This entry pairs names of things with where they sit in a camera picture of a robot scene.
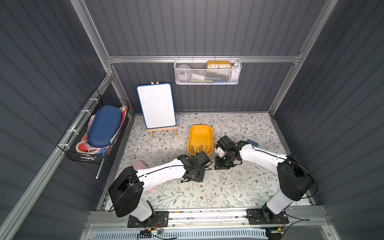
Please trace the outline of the yellow plastic storage box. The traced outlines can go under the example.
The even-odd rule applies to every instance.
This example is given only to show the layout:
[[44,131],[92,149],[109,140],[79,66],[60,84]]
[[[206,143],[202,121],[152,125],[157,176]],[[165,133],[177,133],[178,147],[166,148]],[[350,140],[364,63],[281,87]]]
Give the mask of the yellow plastic storage box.
[[198,146],[203,145],[204,151],[205,151],[205,148],[208,145],[208,152],[206,154],[210,156],[214,151],[213,129],[207,125],[192,126],[190,128],[190,134],[189,134],[188,151],[192,155],[196,155],[197,153],[195,154],[193,153],[192,145],[195,146],[196,152],[197,152]]

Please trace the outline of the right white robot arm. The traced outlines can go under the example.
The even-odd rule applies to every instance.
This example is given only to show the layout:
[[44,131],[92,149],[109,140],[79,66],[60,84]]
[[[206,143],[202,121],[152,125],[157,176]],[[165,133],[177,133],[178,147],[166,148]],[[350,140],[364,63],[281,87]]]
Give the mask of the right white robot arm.
[[291,155],[281,155],[258,148],[250,141],[233,142],[228,136],[215,146],[215,170],[226,170],[252,162],[278,176],[280,189],[263,205],[263,217],[271,221],[293,202],[301,200],[316,184],[311,173]]

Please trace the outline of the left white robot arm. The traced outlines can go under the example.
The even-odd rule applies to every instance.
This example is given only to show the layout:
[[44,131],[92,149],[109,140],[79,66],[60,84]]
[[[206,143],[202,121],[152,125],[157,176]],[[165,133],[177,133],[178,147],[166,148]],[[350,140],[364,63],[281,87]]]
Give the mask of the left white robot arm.
[[118,218],[129,215],[140,222],[151,220],[156,212],[143,198],[143,193],[172,180],[201,183],[211,164],[209,156],[200,152],[194,156],[180,155],[169,163],[150,169],[127,167],[108,188],[112,210]]

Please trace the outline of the small whiteboard on easel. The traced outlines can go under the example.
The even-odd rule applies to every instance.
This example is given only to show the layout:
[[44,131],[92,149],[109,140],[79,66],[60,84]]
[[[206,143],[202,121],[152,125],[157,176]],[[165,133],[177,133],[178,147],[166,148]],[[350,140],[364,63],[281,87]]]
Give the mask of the small whiteboard on easel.
[[176,136],[178,126],[171,84],[138,86],[137,93],[150,138],[153,138],[155,131],[173,131]]

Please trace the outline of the white tape roll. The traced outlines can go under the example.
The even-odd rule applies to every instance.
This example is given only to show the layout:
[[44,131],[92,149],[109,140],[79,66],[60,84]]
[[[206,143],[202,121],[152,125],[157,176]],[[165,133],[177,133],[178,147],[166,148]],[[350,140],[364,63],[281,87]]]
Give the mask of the white tape roll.
[[187,64],[180,64],[175,67],[176,80],[179,82],[187,82],[191,78],[191,66]]

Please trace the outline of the yellow clock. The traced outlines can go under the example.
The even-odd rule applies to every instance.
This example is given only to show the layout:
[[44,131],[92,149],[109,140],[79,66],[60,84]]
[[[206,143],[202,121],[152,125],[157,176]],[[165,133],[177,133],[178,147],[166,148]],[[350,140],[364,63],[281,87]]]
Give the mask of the yellow clock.
[[207,61],[207,69],[231,69],[232,65],[230,61]]

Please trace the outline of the blue oval case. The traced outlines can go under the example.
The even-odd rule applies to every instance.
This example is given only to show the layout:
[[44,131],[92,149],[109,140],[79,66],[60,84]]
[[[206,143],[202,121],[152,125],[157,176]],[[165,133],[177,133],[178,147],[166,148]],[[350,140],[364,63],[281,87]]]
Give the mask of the blue oval case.
[[101,107],[88,131],[88,145],[94,148],[106,148],[120,128],[122,112],[119,108],[105,105]]

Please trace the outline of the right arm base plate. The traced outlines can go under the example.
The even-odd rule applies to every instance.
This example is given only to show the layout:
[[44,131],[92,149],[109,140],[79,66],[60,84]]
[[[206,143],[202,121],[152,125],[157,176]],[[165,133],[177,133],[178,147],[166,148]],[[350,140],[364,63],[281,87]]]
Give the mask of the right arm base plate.
[[267,208],[252,208],[246,210],[246,218],[250,225],[285,225],[289,223],[284,211],[274,214]]

